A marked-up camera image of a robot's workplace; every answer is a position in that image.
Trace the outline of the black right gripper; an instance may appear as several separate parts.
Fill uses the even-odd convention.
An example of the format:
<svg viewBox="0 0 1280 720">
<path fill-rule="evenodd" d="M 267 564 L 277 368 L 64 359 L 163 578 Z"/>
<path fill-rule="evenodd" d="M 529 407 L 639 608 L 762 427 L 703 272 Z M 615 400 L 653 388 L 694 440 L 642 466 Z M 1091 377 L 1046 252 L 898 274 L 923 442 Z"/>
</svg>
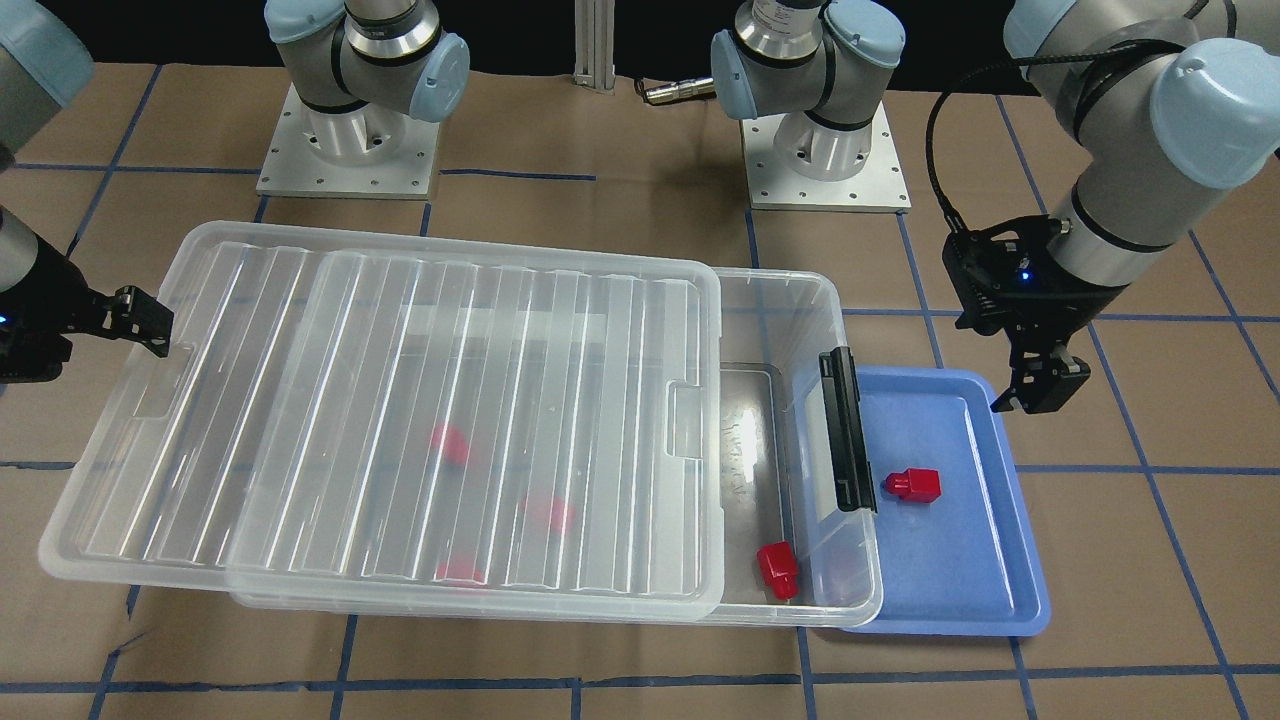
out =
<svg viewBox="0 0 1280 720">
<path fill-rule="evenodd" d="M 150 293 L 124 286 L 114 295 L 91 290 L 81 270 L 45 240 L 35 238 L 26 274 L 1 295 L 1 383 L 55 380 L 70 361 L 69 334 L 124 340 L 169 357 L 175 314 Z"/>
</svg>

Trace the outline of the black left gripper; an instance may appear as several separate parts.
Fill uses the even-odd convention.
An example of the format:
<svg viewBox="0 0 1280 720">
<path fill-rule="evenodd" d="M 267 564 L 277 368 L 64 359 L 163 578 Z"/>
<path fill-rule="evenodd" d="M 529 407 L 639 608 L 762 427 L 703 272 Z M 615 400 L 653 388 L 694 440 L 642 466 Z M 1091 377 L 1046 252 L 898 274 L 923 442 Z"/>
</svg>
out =
<svg viewBox="0 0 1280 720">
<path fill-rule="evenodd" d="M 951 232 L 943 242 L 943 266 L 963 305 L 956 328 L 1002 331 L 1014 345 L 1010 383 L 993 413 L 1056 413 L 1092 375 L 1066 343 L 1125 287 L 1091 283 L 1051 255 L 1050 243 L 1074 227 L 1050 215 L 1018 217 Z"/>
</svg>

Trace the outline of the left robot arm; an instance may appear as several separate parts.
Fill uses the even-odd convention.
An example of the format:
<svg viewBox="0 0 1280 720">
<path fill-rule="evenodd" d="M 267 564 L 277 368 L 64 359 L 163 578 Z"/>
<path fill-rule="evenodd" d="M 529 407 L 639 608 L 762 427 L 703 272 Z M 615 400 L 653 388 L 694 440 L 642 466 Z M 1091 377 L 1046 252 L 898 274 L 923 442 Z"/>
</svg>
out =
<svg viewBox="0 0 1280 720">
<path fill-rule="evenodd" d="M 1229 1 L 1212 33 L 1204 1 L 1016 1 L 1009 58 L 936 99 L 925 168 L 947 225 L 942 261 L 955 325 L 1005 334 L 1010 382 L 996 413 L 1053 413 L 1091 377 L 1069 340 L 1277 151 L 1277 4 Z M 783 164 L 842 181 L 870 143 L 873 111 L 905 28 L 873 1 L 745 1 L 710 41 L 710 78 L 735 120 L 780 115 Z M 1019 70 L 1091 156 L 1051 213 L 972 228 L 940 181 L 945 102 Z"/>
</svg>

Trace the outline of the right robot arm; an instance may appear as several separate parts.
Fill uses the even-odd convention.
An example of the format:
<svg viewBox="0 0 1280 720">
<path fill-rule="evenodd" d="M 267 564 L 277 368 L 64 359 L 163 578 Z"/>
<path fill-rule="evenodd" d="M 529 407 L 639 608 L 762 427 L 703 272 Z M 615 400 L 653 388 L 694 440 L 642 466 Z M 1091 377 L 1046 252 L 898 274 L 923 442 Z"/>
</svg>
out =
<svg viewBox="0 0 1280 720">
<path fill-rule="evenodd" d="M 113 60 L 262 65 L 275 49 L 321 158 L 374 159 L 339 145 L 340 126 L 370 120 L 367 140 L 402 120 L 440 122 L 460 105 L 471 53 L 431 1 L 5 1 L 3 167 Z M 90 287 L 81 269 L 3 210 L 3 382 L 55 380 L 72 336 L 124 340 L 165 357 L 174 314 L 134 286 Z"/>
</svg>

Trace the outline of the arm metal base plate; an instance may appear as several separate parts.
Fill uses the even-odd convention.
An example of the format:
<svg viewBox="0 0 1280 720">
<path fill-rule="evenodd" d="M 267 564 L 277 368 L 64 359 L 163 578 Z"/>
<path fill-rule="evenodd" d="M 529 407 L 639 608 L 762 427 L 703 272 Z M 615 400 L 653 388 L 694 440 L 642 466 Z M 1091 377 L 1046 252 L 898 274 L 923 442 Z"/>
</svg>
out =
<svg viewBox="0 0 1280 720">
<path fill-rule="evenodd" d="M 265 197 L 429 200 L 442 124 L 367 105 L 325 114 L 291 86 L 256 183 Z"/>
<path fill-rule="evenodd" d="M 884 105 L 855 131 L 800 111 L 741 120 L 740 129 L 754 210 L 896 214 L 913 206 Z"/>
</svg>

